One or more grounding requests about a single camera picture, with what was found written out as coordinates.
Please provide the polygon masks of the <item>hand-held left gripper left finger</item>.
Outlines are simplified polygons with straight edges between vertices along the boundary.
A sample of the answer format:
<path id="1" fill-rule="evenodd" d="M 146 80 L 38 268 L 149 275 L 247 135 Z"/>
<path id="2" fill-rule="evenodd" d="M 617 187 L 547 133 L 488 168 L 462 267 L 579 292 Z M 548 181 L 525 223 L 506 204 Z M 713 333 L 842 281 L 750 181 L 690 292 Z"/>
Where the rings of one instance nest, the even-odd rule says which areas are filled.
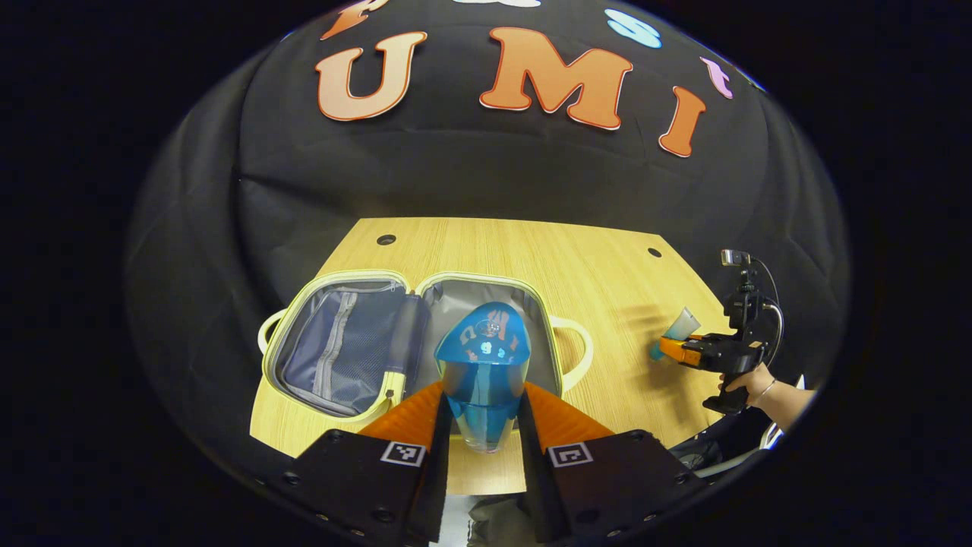
<path id="1" fill-rule="evenodd" d="M 340 546 L 440 540 L 451 412 L 441 382 L 360 432 L 330 429 L 292 461 L 291 499 Z"/>

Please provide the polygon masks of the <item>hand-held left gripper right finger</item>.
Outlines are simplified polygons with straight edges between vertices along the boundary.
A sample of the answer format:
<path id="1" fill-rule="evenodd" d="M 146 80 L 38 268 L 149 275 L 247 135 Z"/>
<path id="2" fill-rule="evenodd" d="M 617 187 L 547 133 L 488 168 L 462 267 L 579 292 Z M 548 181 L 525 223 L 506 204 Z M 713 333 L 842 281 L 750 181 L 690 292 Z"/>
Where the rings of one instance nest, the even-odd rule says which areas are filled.
<path id="1" fill-rule="evenodd" d="M 528 382 L 519 438 L 525 508 L 544 545 L 638 545 L 708 483 L 652 433 L 616 433 Z"/>

